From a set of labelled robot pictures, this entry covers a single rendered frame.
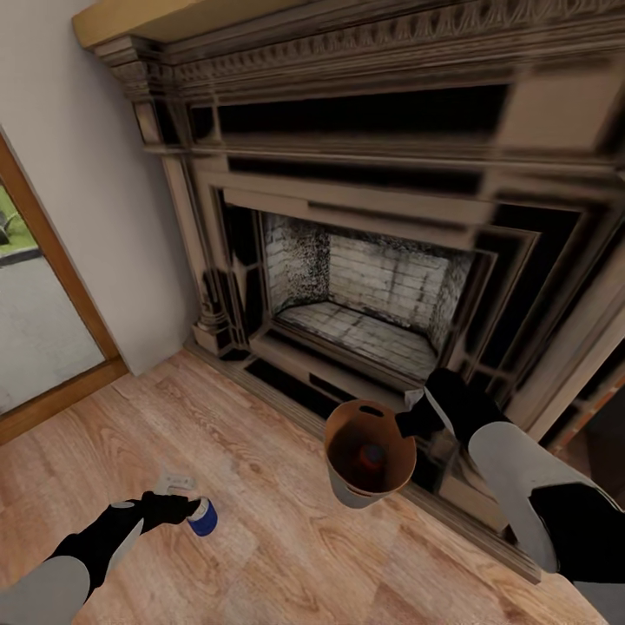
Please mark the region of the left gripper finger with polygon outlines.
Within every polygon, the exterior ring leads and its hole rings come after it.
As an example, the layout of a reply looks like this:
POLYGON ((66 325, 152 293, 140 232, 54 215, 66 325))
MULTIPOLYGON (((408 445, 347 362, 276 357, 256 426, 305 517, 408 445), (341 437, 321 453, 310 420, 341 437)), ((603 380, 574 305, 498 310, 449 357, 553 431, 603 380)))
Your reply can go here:
MULTIPOLYGON (((201 505, 200 499, 195 498, 192 501, 188 499, 186 512, 184 514, 184 519, 187 519, 187 516, 192 516, 200 505, 201 505)), ((184 519, 182 519, 182 521, 184 521, 184 519)))

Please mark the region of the can of soda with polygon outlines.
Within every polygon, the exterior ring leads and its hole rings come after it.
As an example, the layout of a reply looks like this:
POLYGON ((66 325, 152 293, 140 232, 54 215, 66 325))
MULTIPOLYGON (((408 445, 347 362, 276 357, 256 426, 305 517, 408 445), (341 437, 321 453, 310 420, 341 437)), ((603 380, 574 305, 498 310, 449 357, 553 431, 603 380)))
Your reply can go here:
POLYGON ((192 527, 197 536, 208 536, 216 527, 218 516, 208 497, 197 496, 196 498, 201 500, 201 505, 192 516, 187 516, 188 525, 192 527))
POLYGON ((376 444, 363 446, 352 464, 352 482, 358 488, 370 488, 382 470, 382 464, 384 464, 384 453, 376 444))

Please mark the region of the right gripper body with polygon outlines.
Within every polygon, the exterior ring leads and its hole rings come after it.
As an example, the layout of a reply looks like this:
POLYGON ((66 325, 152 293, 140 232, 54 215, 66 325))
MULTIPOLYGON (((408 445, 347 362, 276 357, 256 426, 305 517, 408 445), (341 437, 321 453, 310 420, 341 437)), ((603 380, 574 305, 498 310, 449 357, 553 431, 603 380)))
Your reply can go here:
POLYGON ((403 438, 441 431, 445 427, 445 423, 441 420, 437 422, 427 420, 427 418, 420 413, 418 403, 414 405, 411 411, 396 413, 396 423, 398 424, 403 438))

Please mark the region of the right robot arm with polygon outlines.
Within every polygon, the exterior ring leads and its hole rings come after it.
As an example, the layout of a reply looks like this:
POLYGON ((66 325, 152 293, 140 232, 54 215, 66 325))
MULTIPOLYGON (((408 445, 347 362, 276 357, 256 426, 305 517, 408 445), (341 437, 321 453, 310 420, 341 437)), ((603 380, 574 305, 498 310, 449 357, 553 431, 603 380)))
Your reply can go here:
POLYGON ((403 438, 449 428, 463 442, 524 552, 563 575, 609 625, 625 625, 625 512, 601 487, 553 456, 448 369, 405 392, 403 438))

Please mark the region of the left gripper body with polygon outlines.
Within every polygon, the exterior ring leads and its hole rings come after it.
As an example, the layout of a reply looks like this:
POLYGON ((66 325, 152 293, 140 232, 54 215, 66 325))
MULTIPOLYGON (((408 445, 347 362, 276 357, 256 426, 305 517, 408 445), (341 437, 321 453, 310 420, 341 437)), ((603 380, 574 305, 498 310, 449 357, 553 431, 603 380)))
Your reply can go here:
POLYGON ((184 496, 171 495, 155 495, 154 492, 148 491, 142 495, 142 501, 151 500, 156 506, 156 521, 153 528, 161 523, 171 523, 179 525, 184 519, 188 498, 184 496))

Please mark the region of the trash can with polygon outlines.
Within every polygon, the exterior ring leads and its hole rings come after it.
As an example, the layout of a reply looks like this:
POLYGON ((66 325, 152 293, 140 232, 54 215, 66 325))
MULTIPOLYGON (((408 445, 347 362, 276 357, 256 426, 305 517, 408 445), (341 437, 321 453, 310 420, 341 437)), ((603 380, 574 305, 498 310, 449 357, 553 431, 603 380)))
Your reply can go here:
POLYGON ((334 496, 345 506, 361 510, 403 487, 417 463, 413 436, 403 438, 396 412, 375 401, 359 399, 336 408, 326 420, 323 432, 328 474, 334 496), (367 406, 384 413, 382 418, 364 413, 367 406), (367 444, 376 444, 384 453, 384 464, 370 488, 352 482, 354 458, 367 444))

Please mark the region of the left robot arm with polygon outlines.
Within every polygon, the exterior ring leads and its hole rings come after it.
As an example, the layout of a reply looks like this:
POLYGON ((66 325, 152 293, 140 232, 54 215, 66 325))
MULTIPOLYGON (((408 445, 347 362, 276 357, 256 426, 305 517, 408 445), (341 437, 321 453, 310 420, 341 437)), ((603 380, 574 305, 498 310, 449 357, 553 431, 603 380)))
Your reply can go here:
POLYGON ((141 500, 111 503, 80 534, 70 534, 28 575, 0 592, 0 625, 70 625, 137 543, 161 523, 179 525, 201 505, 171 489, 195 490, 195 477, 163 472, 141 500))

